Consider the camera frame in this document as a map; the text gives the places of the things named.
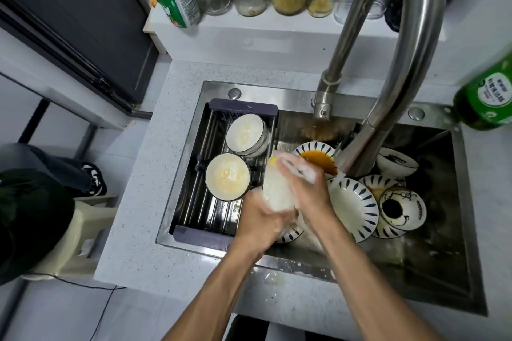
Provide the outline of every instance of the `faucet spout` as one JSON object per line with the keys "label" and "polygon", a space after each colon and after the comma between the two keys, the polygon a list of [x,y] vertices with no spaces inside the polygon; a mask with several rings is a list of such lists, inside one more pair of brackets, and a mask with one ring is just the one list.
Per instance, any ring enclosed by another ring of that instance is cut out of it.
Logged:
{"label": "faucet spout", "polygon": [[[313,116],[329,119],[342,69],[374,0],[354,0],[329,67],[322,73]],[[425,78],[441,31],[446,0],[403,0],[402,21],[391,67],[381,94],[359,134],[334,162],[349,176],[367,174],[388,132],[400,119]]]}

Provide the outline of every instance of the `shoe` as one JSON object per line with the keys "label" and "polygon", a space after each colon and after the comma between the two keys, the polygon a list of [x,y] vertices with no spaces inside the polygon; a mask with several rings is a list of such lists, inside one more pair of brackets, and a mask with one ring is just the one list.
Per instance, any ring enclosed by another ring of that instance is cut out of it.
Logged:
{"label": "shoe", "polygon": [[82,169],[86,171],[92,178],[92,184],[89,190],[86,191],[88,196],[104,196],[106,195],[106,184],[101,171],[98,166],[89,162],[82,162]]}

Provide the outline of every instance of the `sink rim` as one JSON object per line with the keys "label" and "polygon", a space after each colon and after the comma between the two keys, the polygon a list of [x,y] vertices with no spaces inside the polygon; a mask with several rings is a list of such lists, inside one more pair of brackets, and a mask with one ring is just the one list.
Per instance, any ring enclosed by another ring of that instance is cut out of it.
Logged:
{"label": "sink rim", "polygon": [[[187,164],[183,164],[183,162],[188,163],[191,157],[205,105],[211,99],[229,99],[228,92],[232,88],[240,89],[242,92],[240,100],[243,101],[275,104],[279,107],[279,110],[311,114],[313,113],[313,108],[311,107],[311,99],[314,96],[314,92],[286,88],[261,87],[249,84],[233,84],[228,82],[208,80],[204,81],[201,94],[195,106],[194,116],[190,124],[189,133],[183,146],[180,162],[178,164],[176,176],[171,187],[171,192],[165,207],[165,212],[162,216],[162,222],[160,224],[156,238],[157,244],[190,251],[197,254],[203,254],[214,258],[222,258],[226,253],[216,249],[178,242],[174,239],[173,235],[169,233],[169,230],[173,221],[176,205],[178,203],[178,197],[182,187],[181,185],[175,186],[175,184],[183,183],[184,181]],[[345,118],[364,119],[375,101],[376,98],[336,94],[332,115]],[[464,236],[464,246],[466,250],[470,295],[467,298],[458,297],[459,304],[454,306],[452,304],[454,300],[453,295],[406,285],[404,286],[407,288],[399,288],[399,292],[406,298],[421,301],[422,303],[433,303],[487,316],[487,305],[483,289],[473,202],[470,192],[469,172],[466,163],[466,152],[464,148],[462,131],[459,125],[450,118],[448,111],[446,111],[445,105],[414,102],[409,106],[409,108],[413,107],[421,108],[423,111],[425,111],[426,114],[431,115],[425,116],[423,120],[418,121],[411,119],[407,114],[408,111],[406,111],[400,118],[398,122],[399,124],[431,127],[440,130],[448,130],[451,133],[455,157],[460,209],[463,211],[463,213],[461,213],[461,224]],[[271,269],[273,271],[300,273],[306,277],[335,283],[335,280],[332,278],[328,268],[320,268],[318,266],[304,263],[302,263],[301,266],[298,266],[298,264],[300,263],[294,260],[278,258],[272,255],[264,254],[262,258],[256,263],[256,266]]]}

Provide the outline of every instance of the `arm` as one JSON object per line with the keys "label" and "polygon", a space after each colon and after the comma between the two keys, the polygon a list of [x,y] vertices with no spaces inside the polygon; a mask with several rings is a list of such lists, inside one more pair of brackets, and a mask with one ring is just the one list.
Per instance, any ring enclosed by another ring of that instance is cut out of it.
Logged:
{"label": "arm", "polygon": [[336,217],[322,169],[298,160],[302,158],[286,159],[307,164],[317,173],[316,182],[311,184],[291,174],[278,160],[279,170],[288,179],[305,222],[320,240],[363,337],[370,341],[441,340],[393,290]]}
{"label": "arm", "polygon": [[294,218],[269,211],[260,190],[247,193],[226,255],[162,341],[220,341],[248,273]]}

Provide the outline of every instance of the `forearm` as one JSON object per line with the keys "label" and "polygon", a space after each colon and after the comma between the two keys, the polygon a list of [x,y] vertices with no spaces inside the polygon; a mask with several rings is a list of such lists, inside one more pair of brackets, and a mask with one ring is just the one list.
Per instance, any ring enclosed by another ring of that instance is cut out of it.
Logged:
{"label": "forearm", "polygon": [[258,254],[231,246],[162,341],[219,341]]}
{"label": "forearm", "polygon": [[393,290],[339,220],[325,221],[316,230],[366,340],[441,339]]}

